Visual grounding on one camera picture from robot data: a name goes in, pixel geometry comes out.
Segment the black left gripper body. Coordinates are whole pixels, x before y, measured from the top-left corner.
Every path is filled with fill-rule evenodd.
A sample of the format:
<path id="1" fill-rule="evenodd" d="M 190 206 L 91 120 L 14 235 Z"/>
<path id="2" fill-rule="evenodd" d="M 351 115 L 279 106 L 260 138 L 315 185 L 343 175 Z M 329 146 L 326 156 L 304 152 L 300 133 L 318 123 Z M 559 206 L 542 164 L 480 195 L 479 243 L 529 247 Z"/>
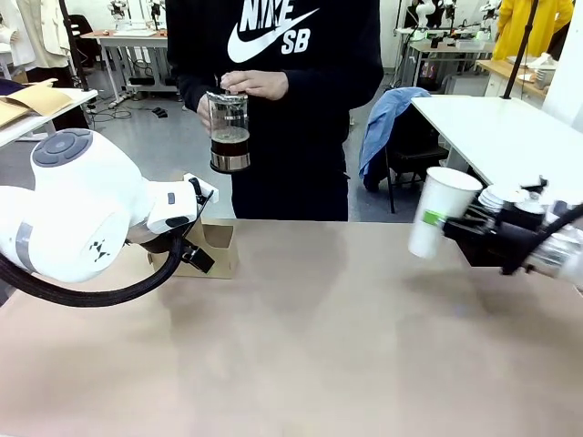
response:
<path id="1" fill-rule="evenodd" d="M 198 246 L 186 246 L 182 250 L 181 260 L 203 274 L 208 274 L 215 264 L 215 260 Z"/>

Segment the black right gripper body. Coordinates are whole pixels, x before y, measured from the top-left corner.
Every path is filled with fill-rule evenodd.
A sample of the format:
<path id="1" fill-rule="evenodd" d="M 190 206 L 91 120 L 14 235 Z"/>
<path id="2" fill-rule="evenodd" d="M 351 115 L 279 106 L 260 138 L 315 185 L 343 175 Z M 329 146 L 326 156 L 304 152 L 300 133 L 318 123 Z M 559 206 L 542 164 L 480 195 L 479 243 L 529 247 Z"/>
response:
<path id="1" fill-rule="evenodd" d="M 519 269 L 527 273 L 541 271 L 533 255 L 553 229 L 543 214 L 526 212 L 506 203 L 497 213 L 475 204 L 467 210 L 481 216 L 483 225 L 476 229 L 444 229 L 444 236 L 454 241 L 472 267 L 498 268 L 503 275 Z"/>

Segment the person's right hand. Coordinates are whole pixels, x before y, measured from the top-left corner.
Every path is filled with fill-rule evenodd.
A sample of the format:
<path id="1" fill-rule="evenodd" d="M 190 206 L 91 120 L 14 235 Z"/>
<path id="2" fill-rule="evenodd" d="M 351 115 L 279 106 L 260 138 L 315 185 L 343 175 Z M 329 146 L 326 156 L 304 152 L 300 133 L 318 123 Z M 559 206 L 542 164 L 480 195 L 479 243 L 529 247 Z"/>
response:
<path id="1" fill-rule="evenodd" d="M 208 134 L 210 134 L 210 130 L 211 130 L 210 106 L 209 106 L 208 96 L 206 94 L 204 94 L 200 98 L 196 112 L 197 112 L 197 115 L 199 117 L 200 123 L 206 129 L 206 132 Z"/>

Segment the person's left hand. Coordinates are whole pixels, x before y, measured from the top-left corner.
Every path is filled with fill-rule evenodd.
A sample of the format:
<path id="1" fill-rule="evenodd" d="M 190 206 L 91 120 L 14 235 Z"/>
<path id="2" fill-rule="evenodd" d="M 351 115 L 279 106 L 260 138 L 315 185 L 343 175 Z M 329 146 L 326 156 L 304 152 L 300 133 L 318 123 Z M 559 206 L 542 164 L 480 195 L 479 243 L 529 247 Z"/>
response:
<path id="1" fill-rule="evenodd" d="M 245 93 L 252 97 L 277 101 L 287 94 L 289 82 L 284 72 L 232 71 L 221 78 L 220 88 L 230 94 Z"/>

